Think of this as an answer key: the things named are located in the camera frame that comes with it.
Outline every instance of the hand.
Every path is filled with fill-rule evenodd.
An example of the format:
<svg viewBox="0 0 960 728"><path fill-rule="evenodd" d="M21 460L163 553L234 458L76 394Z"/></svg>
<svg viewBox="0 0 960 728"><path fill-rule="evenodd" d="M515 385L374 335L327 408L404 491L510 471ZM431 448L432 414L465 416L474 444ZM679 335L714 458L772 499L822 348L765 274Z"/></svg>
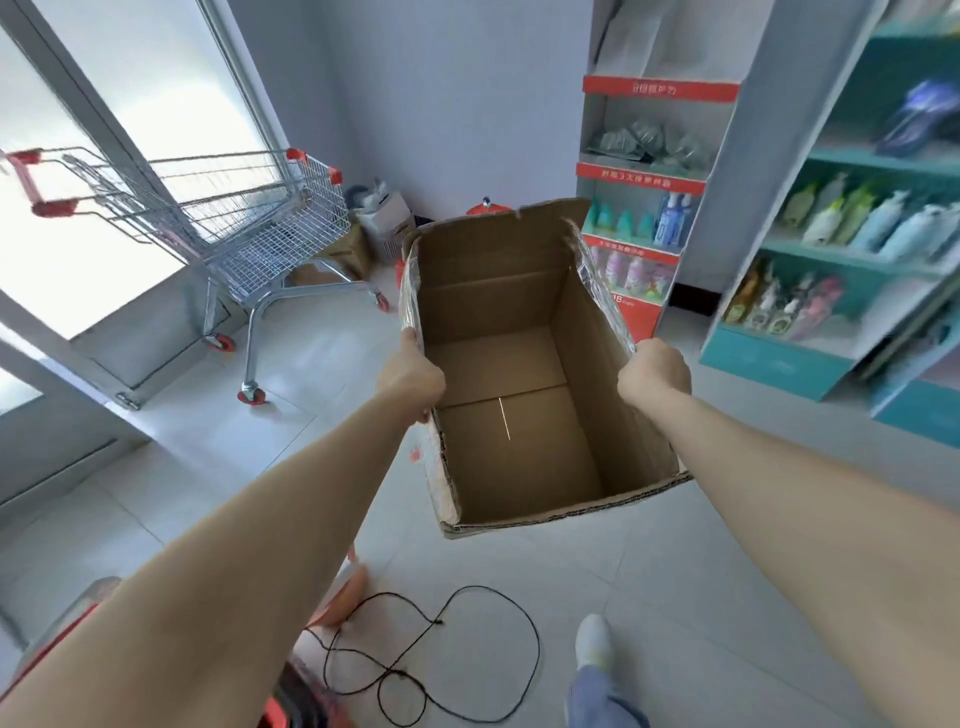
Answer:
<svg viewBox="0 0 960 728"><path fill-rule="evenodd" d="M650 396L674 389L690 394L690 370L684 356L662 339L636 344L636 353L620 370L616 391L633 407L643 410Z"/></svg>
<svg viewBox="0 0 960 728"><path fill-rule="evenodd" d="M440 397L444 395L444 373L417 348L412 328L400 332L400 349L394 352L376 378L377 392L391 392L410 405L418 422L425 423Z"/></svg>

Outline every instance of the floor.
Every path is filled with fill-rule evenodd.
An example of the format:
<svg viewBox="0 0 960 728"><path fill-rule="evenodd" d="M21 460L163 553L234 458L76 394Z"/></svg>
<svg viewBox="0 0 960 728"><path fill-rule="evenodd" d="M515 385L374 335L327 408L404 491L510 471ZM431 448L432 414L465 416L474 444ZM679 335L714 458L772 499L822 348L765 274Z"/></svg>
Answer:
<svg viewBox="0 0 960 728"><path fill-rule="evenodd" d="M693 370L695 393L752 425L880 473L960 508L960 452L849 408L801 400L696 363L707 320L670 310L661 334ZM330 430L372 391L397 341L396 315L360 291L279 303L265 319L260 382L270 404L234 398L238 354L211 353L132 417L155 438L76 490L0 530L0 607L34 638L93 579L125 576L266 468ZM753 566L696 483L602 514L445 541L408 434L357 537L377 590L427 613L466 584L503 591L542 638L533 688L512 725L563 725L580 619L601 612L619 650L623 691L654 726L825 728L887 723L826 653L801 615ZM399 603L371 605L348 629L390 662L422 629ZM321 650L302 638L313 665ZM6 680L12 653L0 643ZM497 717L532 668L529 625L491 595L468 594L402 662L445 705ZM369 666L333 662L331 684L359 687ZM384 689L404 722L420 709L409 683ZM358 726L387 722L375 694L350 698ZM421 726L459 724L428 708Z"/></svg>

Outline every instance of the door hinge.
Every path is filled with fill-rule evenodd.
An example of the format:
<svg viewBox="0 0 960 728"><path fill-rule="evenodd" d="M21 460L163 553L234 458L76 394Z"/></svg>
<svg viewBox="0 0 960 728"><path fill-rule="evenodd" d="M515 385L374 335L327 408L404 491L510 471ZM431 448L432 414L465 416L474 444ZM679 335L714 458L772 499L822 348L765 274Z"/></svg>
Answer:
<svg viewBox="0 0 960 728"><path fill-rule="evenodd" d="M117 394L115 394L113 398L117 400L123 407L127 409L131 409L134 412L136 412L141 406L141 402L138 402L137 400L131 397L128 397L123 392L117 392Z"/></svg>

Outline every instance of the shopping cart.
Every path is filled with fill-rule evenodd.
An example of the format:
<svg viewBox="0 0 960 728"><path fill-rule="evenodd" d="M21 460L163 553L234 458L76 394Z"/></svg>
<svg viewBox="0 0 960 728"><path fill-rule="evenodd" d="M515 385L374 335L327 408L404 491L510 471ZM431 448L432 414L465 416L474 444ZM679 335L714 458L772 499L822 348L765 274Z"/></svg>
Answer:
<svg viewBox="0 0 960 728"><path fill-rule="evenodd" d="M315 257L349 231L341 173L297 149L184 157L147 166L112 164L87 149L33 149L6 155L40 217L95 214L138 243L155 244L207 274L204 340L221 352L236 346L214 331L217 295L223 289L250 312L246 368L237 399L266 401L257 386L259 322L274 301L312 296L333 286L364 285L380 310L389 310L376 288L354 279L332 260ZM40 194L66 169L70 194ZM57 180L64 189L64 180ZM342 282L287 286L306 261Z"/></svg>

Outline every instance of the jeans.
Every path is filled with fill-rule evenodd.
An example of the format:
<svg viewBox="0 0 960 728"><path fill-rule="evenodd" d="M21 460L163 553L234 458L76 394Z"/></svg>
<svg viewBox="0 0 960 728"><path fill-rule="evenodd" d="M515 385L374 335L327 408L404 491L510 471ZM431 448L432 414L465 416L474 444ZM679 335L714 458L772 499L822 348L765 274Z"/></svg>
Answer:
<svg viewBox="0 0 960 728"><path fill-rule="evenodd" d="M616 694L613 680L599 667L584 665L566 698L567 728L650 728L636 706Z"/></svg>

